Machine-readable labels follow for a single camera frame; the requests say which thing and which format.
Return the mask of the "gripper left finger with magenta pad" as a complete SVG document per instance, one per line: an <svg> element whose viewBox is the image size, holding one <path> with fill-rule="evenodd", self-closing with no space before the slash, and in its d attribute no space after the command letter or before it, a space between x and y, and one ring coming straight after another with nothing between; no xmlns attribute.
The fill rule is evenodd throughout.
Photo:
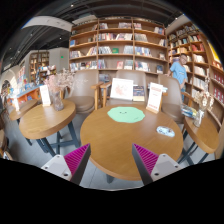
<svg viewBox="0 0 224 224"><path fill-rule="evenodd" d="M79 185L91 154L90 144L83 145L65 156L55 155L42 169Z"/></svg>

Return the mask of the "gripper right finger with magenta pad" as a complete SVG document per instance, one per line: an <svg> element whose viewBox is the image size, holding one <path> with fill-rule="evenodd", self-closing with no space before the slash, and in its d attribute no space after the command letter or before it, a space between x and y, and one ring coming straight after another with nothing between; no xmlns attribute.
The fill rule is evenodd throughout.
<svg viewBox="0 0 224 224"><path fill-rule="evenodd" d="M144 185L182 169L169 155L158 155L137 144L132 145L132 155Z"/></svg>

